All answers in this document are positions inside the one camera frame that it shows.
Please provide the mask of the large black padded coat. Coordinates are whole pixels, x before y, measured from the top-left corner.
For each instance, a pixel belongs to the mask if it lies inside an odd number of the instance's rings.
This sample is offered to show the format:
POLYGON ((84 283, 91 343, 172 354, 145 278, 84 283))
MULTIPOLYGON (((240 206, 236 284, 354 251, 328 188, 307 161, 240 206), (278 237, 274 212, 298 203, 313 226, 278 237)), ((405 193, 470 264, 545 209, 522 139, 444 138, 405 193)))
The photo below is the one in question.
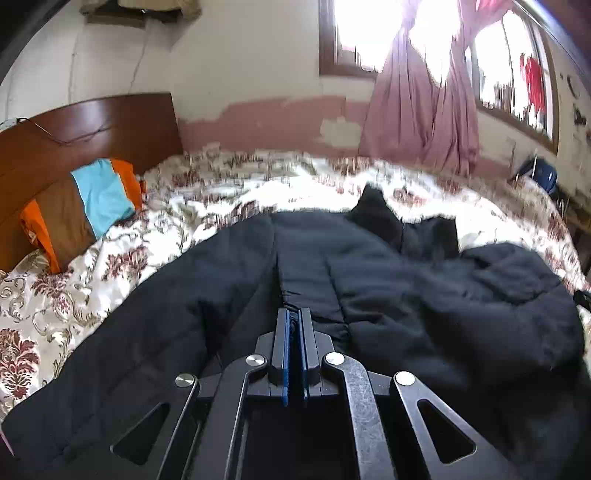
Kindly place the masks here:
POLYGON ((514 244, 461 249, 451 219, 401 222, 373 187, 348 213, 238 222, 144 281, 7 416, 24 471, 64 466, 177 374, 249 354, 283 306, 366 368, 414 373, 522 477, 589 477, 584 333, 560 278, 514 244))

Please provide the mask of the wooden side shelf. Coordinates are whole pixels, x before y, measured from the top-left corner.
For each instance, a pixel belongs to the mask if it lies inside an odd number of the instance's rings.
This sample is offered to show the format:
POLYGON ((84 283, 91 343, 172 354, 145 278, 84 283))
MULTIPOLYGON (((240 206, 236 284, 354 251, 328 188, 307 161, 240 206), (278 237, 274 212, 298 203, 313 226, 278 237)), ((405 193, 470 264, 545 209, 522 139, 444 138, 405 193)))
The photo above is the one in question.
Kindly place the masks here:
POLYGON ((590 198, 585 195, 564 195, 563 219, 571 234, 573 245, 590 236, 590 198))

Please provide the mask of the blue bag by bed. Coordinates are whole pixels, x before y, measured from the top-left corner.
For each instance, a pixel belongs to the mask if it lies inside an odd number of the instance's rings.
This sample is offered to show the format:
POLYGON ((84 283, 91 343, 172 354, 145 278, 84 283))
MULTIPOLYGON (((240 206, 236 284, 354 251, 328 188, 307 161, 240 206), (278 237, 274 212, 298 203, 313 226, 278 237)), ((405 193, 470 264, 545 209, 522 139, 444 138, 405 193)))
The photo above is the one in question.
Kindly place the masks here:
POLYGON ((556 168, 544 158, 534 155, 528 158, 517 170, 514 179, 530 177, 547 194, 552 195, 558 184, 558 172, 556 168))

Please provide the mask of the red hanging garment outside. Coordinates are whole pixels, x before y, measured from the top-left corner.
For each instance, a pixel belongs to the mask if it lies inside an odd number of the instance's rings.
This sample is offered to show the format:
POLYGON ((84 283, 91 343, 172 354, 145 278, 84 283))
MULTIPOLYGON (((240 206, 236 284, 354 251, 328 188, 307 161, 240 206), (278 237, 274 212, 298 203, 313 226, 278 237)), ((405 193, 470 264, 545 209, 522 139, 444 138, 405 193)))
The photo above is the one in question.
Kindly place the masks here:
POLYGON ((546 113, 546 98, 543 86, 543 69, 532 56, 520 56, 520 68, 525 79, 528 107, 533 107, 536 115, 546 113))

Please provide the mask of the brown framed window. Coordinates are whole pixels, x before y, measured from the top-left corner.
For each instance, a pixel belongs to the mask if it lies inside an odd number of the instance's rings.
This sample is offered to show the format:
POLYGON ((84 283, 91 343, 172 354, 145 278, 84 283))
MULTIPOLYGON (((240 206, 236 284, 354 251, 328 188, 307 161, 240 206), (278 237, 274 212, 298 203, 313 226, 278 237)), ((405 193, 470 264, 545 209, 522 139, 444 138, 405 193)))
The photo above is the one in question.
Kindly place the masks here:
MULTIPOLYGON (((407 1, 322 1, 318 4, 322 76, 374 80, 394 37, 408 33, 431 78, 451 72, 450 49, 460 32, 455 1, 422 1, 406 27, 407 1)), ((466 48, 464 62, 477 108, 556 153, 559 102, 550 40, 522 1, 486 26, 466 48)))

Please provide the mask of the floral white red bedspread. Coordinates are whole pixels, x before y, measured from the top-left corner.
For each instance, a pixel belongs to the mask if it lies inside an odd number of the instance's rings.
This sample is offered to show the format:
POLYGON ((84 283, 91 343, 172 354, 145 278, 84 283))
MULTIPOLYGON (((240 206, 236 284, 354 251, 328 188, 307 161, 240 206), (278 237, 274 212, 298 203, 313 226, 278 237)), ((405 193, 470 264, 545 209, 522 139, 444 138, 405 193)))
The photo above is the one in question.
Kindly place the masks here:
POLYGON ((399 218, 445 216, 467 249, 511 242, 535 250, 571 291, 587 279, 571 235, 533 180, 461 179, 368 158, 209 149, 172 156, 143 177, 131 218, 52 274, 33 251, 1 274, 1 410, 51 382, 129 293, 219 229, 266 211, 352 209, 378 186, 399 218))

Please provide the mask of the pink window curtain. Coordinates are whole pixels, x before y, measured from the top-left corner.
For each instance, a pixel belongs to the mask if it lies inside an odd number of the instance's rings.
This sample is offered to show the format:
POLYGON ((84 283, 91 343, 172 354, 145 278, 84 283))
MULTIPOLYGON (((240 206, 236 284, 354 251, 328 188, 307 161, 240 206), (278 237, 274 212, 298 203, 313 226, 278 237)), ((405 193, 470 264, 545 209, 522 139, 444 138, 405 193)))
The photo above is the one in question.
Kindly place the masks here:
POLYGON ((509 1, 407 1, 378 74, 358 153, 470 176, 479 161, 475 93, 465 53, 509 1))

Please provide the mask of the orange blue brown pillow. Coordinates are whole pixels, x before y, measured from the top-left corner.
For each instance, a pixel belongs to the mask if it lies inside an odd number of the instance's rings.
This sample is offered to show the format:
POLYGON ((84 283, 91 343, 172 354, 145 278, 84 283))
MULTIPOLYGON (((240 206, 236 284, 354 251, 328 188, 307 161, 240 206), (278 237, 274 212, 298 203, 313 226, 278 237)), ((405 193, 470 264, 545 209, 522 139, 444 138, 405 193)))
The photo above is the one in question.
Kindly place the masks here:
POLYGON ((79 167, 30 200, 20 214, 31 244, 50 272, 60 273, 117 222, 142 206, 143 183, 131 163, 100 158, 79 167))

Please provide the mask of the brown wooden headboard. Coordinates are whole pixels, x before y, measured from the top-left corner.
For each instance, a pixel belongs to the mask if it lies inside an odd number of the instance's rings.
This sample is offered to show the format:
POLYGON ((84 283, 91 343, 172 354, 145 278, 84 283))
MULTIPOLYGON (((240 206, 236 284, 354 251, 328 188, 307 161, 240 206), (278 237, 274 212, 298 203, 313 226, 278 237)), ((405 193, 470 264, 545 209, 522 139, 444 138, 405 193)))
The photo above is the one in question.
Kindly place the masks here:
POLYGON ((97 158, 131 163, 137 174, 183 152, 171 94, 111 96, 60 107, 1 133, 1 269, 32 245, 20 212, 61 176, 97 158))

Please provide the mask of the khaki cloth on wall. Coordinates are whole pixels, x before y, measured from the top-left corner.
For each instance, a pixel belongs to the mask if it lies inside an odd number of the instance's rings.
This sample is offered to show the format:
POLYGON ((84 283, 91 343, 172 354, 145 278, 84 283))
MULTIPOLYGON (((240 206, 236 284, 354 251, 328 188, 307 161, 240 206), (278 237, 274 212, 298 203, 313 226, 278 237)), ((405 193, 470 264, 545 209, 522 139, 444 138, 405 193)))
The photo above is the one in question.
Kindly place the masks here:
POLYGON ((144 28, 149 20, 164 25, 201 16, 200 1, 104 0, 82 1, 80 13, 91 24, 144 28))

